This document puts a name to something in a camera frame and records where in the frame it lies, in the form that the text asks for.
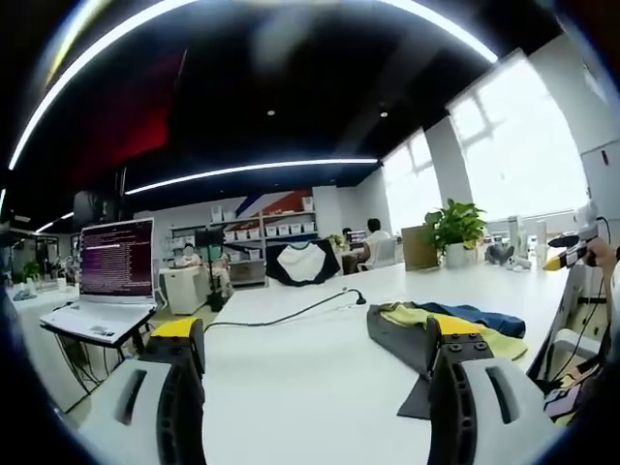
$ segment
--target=hand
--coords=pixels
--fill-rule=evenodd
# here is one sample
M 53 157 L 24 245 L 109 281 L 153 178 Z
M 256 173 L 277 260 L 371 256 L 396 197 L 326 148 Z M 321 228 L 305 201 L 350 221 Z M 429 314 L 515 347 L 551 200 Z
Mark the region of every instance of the hand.
M 605 274 L 611 275 L 613 273 L 613 268 L 615 268 L 618 263 L 616 260 L 616 253 L 611 246 L 600 237 L 595 237 L 588 242 L 586 247 L 588 249 L 588 254 L 595 257 L 597 266 L 602 268 Z

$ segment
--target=blue cloth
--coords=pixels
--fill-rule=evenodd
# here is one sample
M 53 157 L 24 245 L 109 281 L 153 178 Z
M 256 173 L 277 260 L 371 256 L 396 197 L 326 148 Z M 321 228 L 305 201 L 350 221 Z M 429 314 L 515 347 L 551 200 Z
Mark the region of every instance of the blue cloth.
M 525 322 L 517 317 L 501 313 L 482 312 L 471 305 L 444 305 L 437 302 L 413 303 L 416 307 L 428 312 L 450 315 L 471 323 L 485 325 L 505 336 L 522 338 L 525 335 Z

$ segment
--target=led light strip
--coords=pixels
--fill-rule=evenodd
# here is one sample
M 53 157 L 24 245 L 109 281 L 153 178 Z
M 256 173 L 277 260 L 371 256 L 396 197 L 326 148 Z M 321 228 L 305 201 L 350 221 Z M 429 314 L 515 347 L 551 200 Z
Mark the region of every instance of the led light strip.
M 155 184 L 148 184 L 146 186 L 138 187 L 138 189 L 132 189 L 127 191 L 125 195 L 132 196 L 138 192 L 149 191 L 158 187 L 170 186 L 171 184 L 177 184 L 179 182 L 193 181 L 194 179 L 201 179 L 203 177 L 219 176 L 221 174 L 230 174 L 232 172 L 242 171 L 254 171 L 254 170 L 268 170 L 271 168 L 285 168 L 285 167 L 307 167 L 312 165 L 374 165 L 378 163 L 378 160 L 372 158 L 341 158 L 331 160 L 304 160 L 300 162 L 277 162 L 277 163 L 263 163 L 260 165 L 248 165 L 246 167 L 226 168 L 224 170 L 214 170 L 199 172 L 198 174 L 190 174 L 189 176 L 177 177 L 176 179 L 170 179 L 168 181 L 156 182 Z
M 43 231 L 45 231 L 45 230 L 47 230 L 47 229 L 51 228 L 51 226 L 52 226 L 52 225 L 54 225 L 54 224 L 58 223 L 59 221 L 66 220 L 66 219 L 68 219 L 68 218 L 71 218 L 72 216 L 74 216 L 74 212 L 73 212 L 73 211 L 72 211 L 71 213 L 66 213 L 66 214 L 62 215 L 60 218 L 58 218 L 57 220 L 52 221 L 52 222 L 50 222 L 50 223 L 47 223 L 46 225 L 41 226 L 40 228 L 38 228 L 38 229 L 35 231 L 35 233 L 36 233 L 36 234 L 38 234 L 38 233 L 42 233 Z

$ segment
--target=white plant pot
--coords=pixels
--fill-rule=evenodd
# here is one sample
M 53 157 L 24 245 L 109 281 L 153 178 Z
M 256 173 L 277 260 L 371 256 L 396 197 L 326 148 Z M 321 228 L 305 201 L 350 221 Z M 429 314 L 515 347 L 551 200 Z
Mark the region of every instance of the white plant pot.
M 446 266 L 448 268 L 462 268 L 469 263 L 469 257 L 463 243 L 446 246 Z

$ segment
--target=yellow cloth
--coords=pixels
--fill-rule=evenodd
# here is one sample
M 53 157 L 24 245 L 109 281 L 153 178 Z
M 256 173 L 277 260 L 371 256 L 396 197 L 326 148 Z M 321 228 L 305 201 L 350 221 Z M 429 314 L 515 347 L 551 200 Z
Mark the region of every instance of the yellow cloth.
M 515 360 L 527 351 L 527 346 L 522 339 L 505 336 L 495 329 L 478 323 L 470 323 L 460 318 L 427 312 L 421 308 L 409 308 L 402 304 L 382 308 L 380 313 L 383 318 L 399 326 L 424 325 L 426 328 L 426 320 L 432 316 L 439 322 L 442 334 L 479 332 L 496 357 L 507 357 Z

